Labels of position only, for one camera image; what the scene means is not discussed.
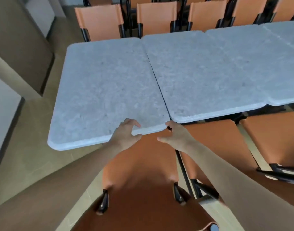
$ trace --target beige tile floor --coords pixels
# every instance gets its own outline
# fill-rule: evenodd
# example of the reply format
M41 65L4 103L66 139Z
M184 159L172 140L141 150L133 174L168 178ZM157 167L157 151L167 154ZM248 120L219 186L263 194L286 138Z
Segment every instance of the beige tile floor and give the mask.
M14 128L0 166L0 204L46 175L100 147L100 145L95 145L68 151L55 151L47 145L47 136L66 49L68 45L81 41L80 31L76 24L73 24L71 18L68 20L56 19L49 38L56 59L43 98L25 102L18 123ZM250 138L241 128L240 130L244 133L253 155L258 157L257 161L262 169L268 170L268 164L261 158ZM179 165L178 172L179 185L186 189ZM102 172L94 179L62 221L58 231L70 230L82 213L102 193L101 181ZM218 222L222 231L243 231L231 211L219 202L205 205L204 208Z

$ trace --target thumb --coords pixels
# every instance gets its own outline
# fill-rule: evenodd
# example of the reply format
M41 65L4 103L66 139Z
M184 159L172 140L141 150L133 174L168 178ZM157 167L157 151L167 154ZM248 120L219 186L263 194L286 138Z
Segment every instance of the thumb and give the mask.
M142 138L142 134L134 135L136 141L140 140Z
M162 142L162 143L168 143L169 142L169 138L167 137L158 137L158 141Z

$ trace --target gray stone-textured tabletop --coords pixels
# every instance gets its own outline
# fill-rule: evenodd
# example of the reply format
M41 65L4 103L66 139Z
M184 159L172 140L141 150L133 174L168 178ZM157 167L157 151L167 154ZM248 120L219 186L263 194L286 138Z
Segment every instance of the gray stone-textured tabletop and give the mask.
M263 95L201 31L142 38L171 118L198 121L263 107Z
M125 118L164 130L168 111L139 38L72 44L67 49L48 144L56 150L107 142Z
M294 48L294 21L265 23L261 26Z
M294 102L294 49L258 25L219 28L206 32L265 92L267 103Z

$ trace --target person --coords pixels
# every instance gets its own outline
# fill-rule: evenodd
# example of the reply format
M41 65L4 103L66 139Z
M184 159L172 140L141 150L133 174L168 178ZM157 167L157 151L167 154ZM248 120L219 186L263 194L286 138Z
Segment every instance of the person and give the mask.
M174 121L169 137L158 141L188 154L202 169L245 230L294 230L294 207L196 141ZM54 231L100 170L141 139L132 136L133 119L124 120L108 143L34 183L0 206L0 230Z

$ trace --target table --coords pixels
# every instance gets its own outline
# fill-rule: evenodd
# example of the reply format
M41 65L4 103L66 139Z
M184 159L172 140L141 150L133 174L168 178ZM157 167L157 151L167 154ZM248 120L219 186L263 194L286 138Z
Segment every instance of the table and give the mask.
M51 121L48 144L56 150L107 142L125 118L141 128L164 130L170 120L139 38L72 44Z
M279 106L294 102L294 48L263 26L209 30L219 47Z
M187 123L263 107L263 94L201 31L142 38L168 112Z
M262 26L294 48L294 21L265 23Z

